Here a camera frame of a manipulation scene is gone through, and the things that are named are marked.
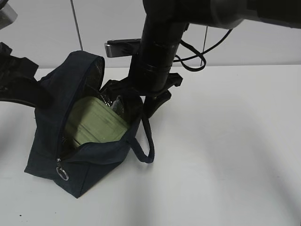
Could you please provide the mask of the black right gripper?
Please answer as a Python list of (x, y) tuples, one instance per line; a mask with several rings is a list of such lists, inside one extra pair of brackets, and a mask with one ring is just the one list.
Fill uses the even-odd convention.
[(147, 89), (137, 88), (131, 78), (126, 77), (108, 86), (107, 91), (112, 95), (119, 95), (112, 102), (110, 109), (117, 115), (124, 115), (123, 99), (120, 95), (146, 96), (143, 110), (147, 118), (150, 118), (165, 102), (170, 100), (171, 93), (168, 91), (172, 86), (179, 87), (183, 78), (179, 73), (169, 73), (167, 81), (159, 91), (148, 91)]

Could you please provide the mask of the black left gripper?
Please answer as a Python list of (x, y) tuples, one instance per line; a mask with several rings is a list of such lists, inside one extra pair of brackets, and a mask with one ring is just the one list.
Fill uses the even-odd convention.
[(26, 57), (11, 55), (12, 49), (0, 43), (0, 100), (34, 108), (48, 108), (52, 96), (34, 78), (38, 65)]

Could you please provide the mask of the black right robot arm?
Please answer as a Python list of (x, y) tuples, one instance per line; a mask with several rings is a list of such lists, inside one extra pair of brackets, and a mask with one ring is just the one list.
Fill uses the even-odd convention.
[(182, 40), (189, 24), (226, 29), (231, 32), (244, 20), (299, 29), (301, 3), (298, 0), (145, 0), (143, 33), (139, 39), (110, 40), (108, 57), (131, 56), (129, 75), (112, 88), (116, 93), (144, 96), (144, 113), (151, 117), (171, 98), (169, 88), (179, 86), (180, 75), (170, 73), (180, 45), (203, 59), (204, 53)]

